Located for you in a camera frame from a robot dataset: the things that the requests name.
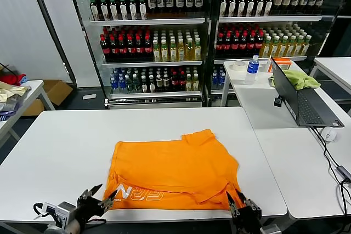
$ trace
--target yellow cloth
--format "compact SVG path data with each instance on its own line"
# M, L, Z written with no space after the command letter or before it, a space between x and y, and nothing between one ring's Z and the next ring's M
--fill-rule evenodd
M228 210L228 191L241 207L238 166L209 129L175 141L118 142L105 197L118 189L113 209Z

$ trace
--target cardboard box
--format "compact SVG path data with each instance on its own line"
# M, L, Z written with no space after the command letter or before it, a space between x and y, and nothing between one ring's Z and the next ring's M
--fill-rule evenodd
M45 79L44 90L50 101L56 106L59 106L73 91L69 85L56 79ZM27 108L23 116L38 116L42 111L45 111L45 107L40 99L36 99L31 106Z

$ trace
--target robotic arm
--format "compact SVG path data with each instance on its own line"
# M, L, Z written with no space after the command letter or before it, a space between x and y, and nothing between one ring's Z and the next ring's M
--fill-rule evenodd
M55 225L49 226L44 234L80 234L91 217L104 215L112 207L117 190L107 199L100 201L93 198L93 195L101 186L102 184L95 186L90 191L86 189L78 198L77 206L67 202L58 206L49 203L34 204L34 211L39 216L51 215L55 220Z

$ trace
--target white shelf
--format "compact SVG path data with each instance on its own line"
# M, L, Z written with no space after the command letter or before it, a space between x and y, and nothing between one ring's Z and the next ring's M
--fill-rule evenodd
M110 100L138 100L138 99L166 99L166 98L189 98L201 96L200 91L195 92L169 92L169 93L130 93L110 94Z
M193 66L201 65L202 60L195 61L168 61L168 62L131 62L131 63L103 63L107 68L133 68L133 67L165 67L165 66Z
M102 20L90 21L94 26L135 26L135 25L180 25L180 24L203 24L204 18L188 19L137 19L137 20Z
M319 21L322 16L232 16L219 18L219 23L242 23L242 22L299 22Z
M299 56L299 57L287 57L292 61L305 60L307 56ZM226 60L214 60L214 64L223 64L226 61L235 61L235 60L251 60L252 58L238 58L238 59L226 59ZM258 60L268 60L268 58L259 58Z

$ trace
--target white table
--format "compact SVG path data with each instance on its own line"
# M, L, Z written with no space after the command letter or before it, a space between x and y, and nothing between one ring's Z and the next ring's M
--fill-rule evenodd
M102 198L118 141L176 140L207 128L239 162L243 193L264 216L285 215L282 195L241 107L46 111L0 165L0 222L51 221L34 220L33 204L76 204L83 190L100 183L104 185L95 197ZM223 210L119 209L104 215L109 222L229 217Z
M341 194L328 173L322 145L309 128L297 126L285 104L281 108L273 106L278 93L269 86L272 73L259 72L255 84L249 86L243 84L246 72L234 71L231 65L232 62L224 63L228 79L253 126L290 218L342 215ZM299 67L293 62L291 69ZM316 92L345 124L337 129L338 139L328 144L328 149L339 164L351 171L351 118L322 89Z
M351 95L351 57L315 58L314 62L312 77L321 71Z
M6 142L10 135L12 135L16 141L19 141L20 137L15 131L12 130L12 126L17 122L17 120L22 116L22 114L34 102L35 99L39 97L43 102L45 109L55 110L53 104L48 98L48 95L43 89L43 81L27 81L21 86L30 86L32 89L24 95L22 99L22 106L17 110L16 114L11 116L8 120L0 122L0 147Z

